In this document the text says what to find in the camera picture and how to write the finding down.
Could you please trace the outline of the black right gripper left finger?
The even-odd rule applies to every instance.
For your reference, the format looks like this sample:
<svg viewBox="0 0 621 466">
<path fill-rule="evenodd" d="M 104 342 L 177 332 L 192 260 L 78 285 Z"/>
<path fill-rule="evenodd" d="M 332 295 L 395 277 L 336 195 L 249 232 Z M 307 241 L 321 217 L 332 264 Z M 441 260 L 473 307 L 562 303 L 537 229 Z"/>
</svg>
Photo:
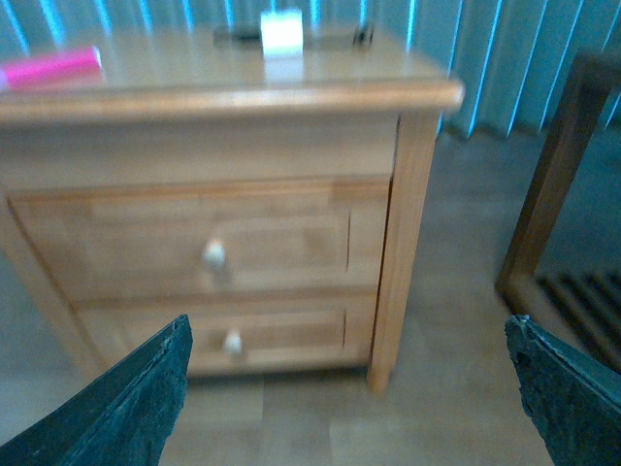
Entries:
<svg viewBox="0 0 621 466">
<path fill-rule="evenodd" d="M 1 448 L 4 465 L 156 465 L 183 409 L 192 349 L 181 315 Z"/>
</svg>

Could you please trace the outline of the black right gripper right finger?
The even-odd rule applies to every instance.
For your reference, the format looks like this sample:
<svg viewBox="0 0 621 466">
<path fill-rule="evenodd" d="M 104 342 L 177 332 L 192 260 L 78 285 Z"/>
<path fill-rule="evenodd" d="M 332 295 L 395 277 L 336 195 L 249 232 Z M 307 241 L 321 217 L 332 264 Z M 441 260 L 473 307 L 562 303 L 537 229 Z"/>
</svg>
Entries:
<svg viewBox="0 0 621 466">
<path fill-rule="evenodd" d="M 505 324 L 522 407 L 555 465 L 620 463 L 620 375 L 537 325 Z"/>
</svg>

